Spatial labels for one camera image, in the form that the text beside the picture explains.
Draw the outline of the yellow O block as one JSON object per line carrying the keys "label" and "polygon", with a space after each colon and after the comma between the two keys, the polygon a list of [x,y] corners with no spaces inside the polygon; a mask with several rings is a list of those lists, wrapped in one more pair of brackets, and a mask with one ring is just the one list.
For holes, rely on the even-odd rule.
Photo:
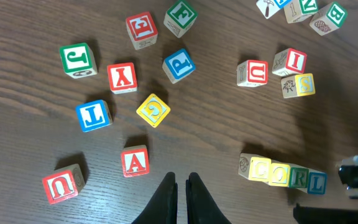
{"label": "yellow O block", "polygon": [[288,187],[290,179],[290,165],[272,160],[269,166],[268,184],[276,187]]}

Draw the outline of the yellow C block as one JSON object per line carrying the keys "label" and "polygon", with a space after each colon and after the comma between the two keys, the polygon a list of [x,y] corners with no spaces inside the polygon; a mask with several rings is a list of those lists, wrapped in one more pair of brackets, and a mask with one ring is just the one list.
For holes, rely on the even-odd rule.
{"label": "yellow C block", "polygon": [[241,153],[238,174],[250,181],[269,181],[272,160],[256,154]]}

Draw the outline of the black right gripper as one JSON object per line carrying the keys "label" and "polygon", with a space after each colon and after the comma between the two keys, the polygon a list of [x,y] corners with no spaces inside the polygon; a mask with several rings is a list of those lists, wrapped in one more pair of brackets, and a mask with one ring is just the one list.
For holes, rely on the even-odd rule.
{"label": "black right gripper", "polygon": [[[338,175],[343,184],[358,189],[358,164],[341,165]],[[313,208],[297,205],[293,217],[299,224],[358,224],[358,210]]]}

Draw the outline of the blue L block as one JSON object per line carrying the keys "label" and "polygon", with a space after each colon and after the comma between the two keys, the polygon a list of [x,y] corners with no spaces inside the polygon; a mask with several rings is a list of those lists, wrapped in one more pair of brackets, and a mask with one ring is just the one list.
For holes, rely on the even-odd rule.
{"label": "blue L block", "polygon": [[308,194],[324,195],[326,193],[327,174],[318,170],[309,169],[308,185],[306,191]]}

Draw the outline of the green R block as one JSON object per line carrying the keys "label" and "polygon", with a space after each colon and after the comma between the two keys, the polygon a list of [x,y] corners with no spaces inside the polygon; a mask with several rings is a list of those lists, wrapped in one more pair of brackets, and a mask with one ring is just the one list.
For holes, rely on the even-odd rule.
{"label": "green R block", "polygon": [[289,188],[296,188],[305,191],[308,186],[309,169],[296,164],[289,164],[289,166]]}

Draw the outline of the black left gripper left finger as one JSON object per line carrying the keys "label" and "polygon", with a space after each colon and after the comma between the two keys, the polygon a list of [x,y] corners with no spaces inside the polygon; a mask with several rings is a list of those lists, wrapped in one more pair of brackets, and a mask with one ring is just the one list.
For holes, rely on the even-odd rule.
{"label": "black left gripper left finger", "polygon": [[132,224],[176,224],[177,205],[178,185],[175,174],[168,172]]}

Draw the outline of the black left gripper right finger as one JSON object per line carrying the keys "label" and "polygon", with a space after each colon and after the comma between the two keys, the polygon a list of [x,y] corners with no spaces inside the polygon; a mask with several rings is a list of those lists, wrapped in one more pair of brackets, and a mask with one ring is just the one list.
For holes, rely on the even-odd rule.
{"label": "black left gripper right finger", "polygon": [[186,204],[188,224],[231,224],[196,172],[186,180]]}

